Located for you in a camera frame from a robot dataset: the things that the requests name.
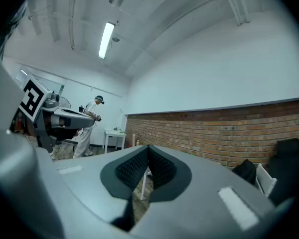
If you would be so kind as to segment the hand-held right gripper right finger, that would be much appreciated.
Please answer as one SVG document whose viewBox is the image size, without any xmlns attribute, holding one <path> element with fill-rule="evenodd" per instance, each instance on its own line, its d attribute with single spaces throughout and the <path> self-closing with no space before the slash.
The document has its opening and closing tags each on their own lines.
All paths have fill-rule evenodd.
<svg viewBox="0 0 299 239">
<path fill-rule="evenodd" d="M 140 239 L 275 239 L 290 210 L 275 206 L 259 189 L 214 161 L 159 147 L 191 171 L 187 188 L 174 200 L 150 203 L 132 228 Z"/>
</svg>

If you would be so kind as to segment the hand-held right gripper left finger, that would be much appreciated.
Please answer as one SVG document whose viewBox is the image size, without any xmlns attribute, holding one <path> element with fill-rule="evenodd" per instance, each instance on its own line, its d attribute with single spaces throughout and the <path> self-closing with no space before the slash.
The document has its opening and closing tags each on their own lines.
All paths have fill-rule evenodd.
<svg viewBox="0 0 299 239">
<path fill-rule="evenodd" d="M 62 199 L 72 219 L 65 231 L 74 239 L 148 239 L 132 232 L 133 192 L 147 168 L 147 147 L 137 146 L 92 157 L 54 162 L 79 210 Z"/>
</svg>

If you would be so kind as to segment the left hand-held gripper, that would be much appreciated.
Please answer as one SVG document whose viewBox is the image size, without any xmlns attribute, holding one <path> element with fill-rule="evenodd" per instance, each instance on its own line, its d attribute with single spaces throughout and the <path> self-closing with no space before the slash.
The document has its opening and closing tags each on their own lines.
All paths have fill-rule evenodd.
<svg viewBox="0 0 299 239">
<path fill-rule="evenodd" d="M 59 95 L 34 76 L 27 76 L 24 97 L 18 107 L 18 132 L 33 136 L 38 146 L 53 152 L 56 142 L 78 135 L 78 129 L 91 127 L 92 117 L 78 111 L 60 108 Z"/>
</svg>

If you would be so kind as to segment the black standing fan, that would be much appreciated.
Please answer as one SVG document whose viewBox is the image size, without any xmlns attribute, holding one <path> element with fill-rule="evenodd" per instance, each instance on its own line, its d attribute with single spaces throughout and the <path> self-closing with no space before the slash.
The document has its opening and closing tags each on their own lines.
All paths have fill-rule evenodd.
<svg viewBox="0 0 299 239">
<path fill-rule="evenodd" d="M 59 101 L 58 102 L 59 102 L 59 106 L 60 107 L 68 108 L 68 109 L 71 108 L 70 102 L 66 98 L 64 98 L 64 97 L 59 97 Z"/>
</svg>

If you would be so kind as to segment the black backpack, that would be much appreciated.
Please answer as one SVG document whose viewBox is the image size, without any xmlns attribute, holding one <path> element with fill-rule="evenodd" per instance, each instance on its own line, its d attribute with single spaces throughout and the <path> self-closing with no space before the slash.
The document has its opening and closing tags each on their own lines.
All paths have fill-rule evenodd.
<svg viewBox="0 0 299 239">
<path fill-rule="evenodd" d="M 252 185 L 256 182 L 256 166 L 248 159 L 245 159 L 240 165 L 233 168 L 232 172 Z"/>
</svg>

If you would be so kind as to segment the white side table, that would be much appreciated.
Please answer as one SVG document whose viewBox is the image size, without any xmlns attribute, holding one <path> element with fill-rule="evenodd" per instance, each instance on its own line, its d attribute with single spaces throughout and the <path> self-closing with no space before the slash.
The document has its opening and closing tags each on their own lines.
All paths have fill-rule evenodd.
<svg viewBox="0 0 299 239">
<path fill-rule="evenodd" d="M 122 146 L 121 150 L 123 150 L 125 147 L 125 139 L 126 139 L 126 134 L 124 132 L 121 132 L 119 130 L 106 130 L 104 132 L 104 142 L 102 148 L 104 149 L 104 153 L 107 154 L 108 150 L 108 141 L 110 137 L 115 137 L 116 138 L 116 145 L 115 145 L 115 150 L 118 149 L 118 140 L 119 138 L 122 139 Z"/>
</svg>

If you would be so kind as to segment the black office chair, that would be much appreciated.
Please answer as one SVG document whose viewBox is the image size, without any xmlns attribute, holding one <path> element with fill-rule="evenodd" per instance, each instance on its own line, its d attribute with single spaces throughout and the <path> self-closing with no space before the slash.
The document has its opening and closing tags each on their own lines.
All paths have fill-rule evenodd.
<svg viewBox="0 0 299 239">
<path fill-rule="evenodd" d="M 280 140 L 269 159 L 268 172 L 277 182 L 269 195 L 275 205 L 296 195 L 299 186 L 299 139 Z"/>
</svg>

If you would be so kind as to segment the long ceiling lamp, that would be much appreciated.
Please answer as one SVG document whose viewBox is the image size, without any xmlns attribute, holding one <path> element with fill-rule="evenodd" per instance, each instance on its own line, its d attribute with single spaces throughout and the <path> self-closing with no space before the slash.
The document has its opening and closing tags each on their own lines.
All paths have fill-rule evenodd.
<svg viewBox="0 0 299 239">
<path fill-rule="evenodd" d="M 115 28 L 115 24 L 113 24 L 111 22 L 106 22 L 104 31 L 102 34 L 102 39 L 101 39 L 99 54 L 98 54 L 99 58 L 101 58 L 101 59 L 105 58 L 105 55 L 107 52 L 107 47 L 110 42 L 114 28 Z"/>
</svg>

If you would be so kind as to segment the white ceiling pipes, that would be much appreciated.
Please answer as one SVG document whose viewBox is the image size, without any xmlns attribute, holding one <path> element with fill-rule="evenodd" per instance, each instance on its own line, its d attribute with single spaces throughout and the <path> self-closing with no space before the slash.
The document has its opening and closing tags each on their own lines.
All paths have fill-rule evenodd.
<svg viewBox="0 0 299 239">
<path fill-rule="evenodd" d="M 238 26 L 250 23 L 250 17 L 245 0 L 227 0 Z"/>
</svg>

